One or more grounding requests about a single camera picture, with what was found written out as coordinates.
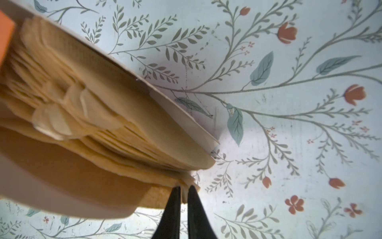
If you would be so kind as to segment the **orange coffee filter pack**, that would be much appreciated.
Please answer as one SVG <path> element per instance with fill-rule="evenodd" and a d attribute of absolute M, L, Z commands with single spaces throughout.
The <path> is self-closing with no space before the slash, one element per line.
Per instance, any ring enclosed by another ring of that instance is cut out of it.
<path fill-rule="evenodd" d="M 218 141 L 69 29 L 1 1 L 1 198 L 65 216 L 163 209 Z"/>

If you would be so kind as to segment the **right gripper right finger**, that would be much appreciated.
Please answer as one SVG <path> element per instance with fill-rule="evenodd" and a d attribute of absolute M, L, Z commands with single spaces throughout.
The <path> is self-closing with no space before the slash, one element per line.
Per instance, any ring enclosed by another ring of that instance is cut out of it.
<path fill-rule="evenodd" d="M 195 186 L 188 192 L 188 235 L 189 239 L 217 239 Z"/>

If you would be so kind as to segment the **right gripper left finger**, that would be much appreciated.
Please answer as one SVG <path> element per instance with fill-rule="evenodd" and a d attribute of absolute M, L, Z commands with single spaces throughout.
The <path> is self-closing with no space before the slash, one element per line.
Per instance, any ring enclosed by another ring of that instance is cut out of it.
<path fill-rule="evenodd" d="M 151 239 L 179 239 L 181 220 L 181 188 L 172 189 L 161 221 Z"/>

